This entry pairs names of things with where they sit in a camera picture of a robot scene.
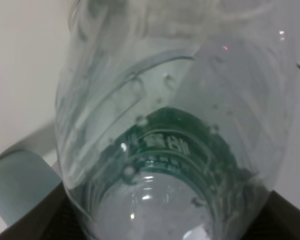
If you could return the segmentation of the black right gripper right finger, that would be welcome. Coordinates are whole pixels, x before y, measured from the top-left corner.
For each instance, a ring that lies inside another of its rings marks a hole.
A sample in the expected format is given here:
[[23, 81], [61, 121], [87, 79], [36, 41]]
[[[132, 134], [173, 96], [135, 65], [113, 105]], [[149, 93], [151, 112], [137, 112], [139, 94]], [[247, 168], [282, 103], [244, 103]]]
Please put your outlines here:
[[300, 240], [300, 210], [273, 191], [262, 210], [262, 240]]

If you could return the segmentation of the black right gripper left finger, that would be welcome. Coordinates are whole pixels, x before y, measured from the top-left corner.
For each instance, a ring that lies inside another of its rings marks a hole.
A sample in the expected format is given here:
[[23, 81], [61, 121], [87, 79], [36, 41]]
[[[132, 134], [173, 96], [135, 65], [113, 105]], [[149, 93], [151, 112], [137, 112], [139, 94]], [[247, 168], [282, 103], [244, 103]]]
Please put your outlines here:
[[0, 240], [85, 240], [74, 210], [59, 184], [47, 197], [12, 226], [0, 233]]

